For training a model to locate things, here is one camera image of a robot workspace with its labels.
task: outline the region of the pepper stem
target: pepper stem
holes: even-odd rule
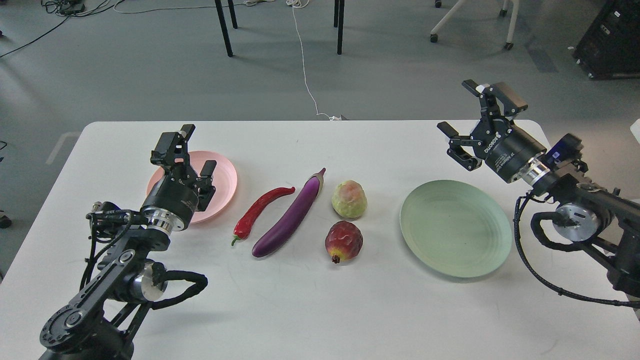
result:
[[[238,241],[238,240],[242,240],[242,239],[240,239],[240,236],[238,236],[238,235],[234,235],[234,240],[231,242],[231,246],[234,246],[234,244],[235,244],[235,243],[236,243],[236,241]]]

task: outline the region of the purple eggplant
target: purple eggplant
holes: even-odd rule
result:
[[[251,251],[253,256],[261,258],[269,255],[278,250],[293,235],[322,190],[325,170],[323,168],[307,180],[282,218],[255,243]]]

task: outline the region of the fake fruit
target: fake fruit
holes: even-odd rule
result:
[[[362,233],[348,221],[338,221],[324,239],[324,247],[334,263],[355,258],[362,249]]]
[[[293,235],[322,190],[325,170],[323,168],[311,175],[280,220],[255,243],[251,251],[253,256],[261,258],[269,255]]]
[[[367,197],[360,184],[347,180],[335,188],[331,205],[344,218],[358,218],[367,209]]]

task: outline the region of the chair wheel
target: chair wheel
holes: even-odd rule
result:
[[[7,227],[10,227],[12,224],[12,221],[10,218],[8,218],[6,215],[2,215],[0,217],[0,229],[6,229]]]

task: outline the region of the green plate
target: green plate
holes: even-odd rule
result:
[[[482,190],[453,180],[418,186],[400,211],[404,240],[443,274],[477,277],[500,267],[511,251],[511,226]]]

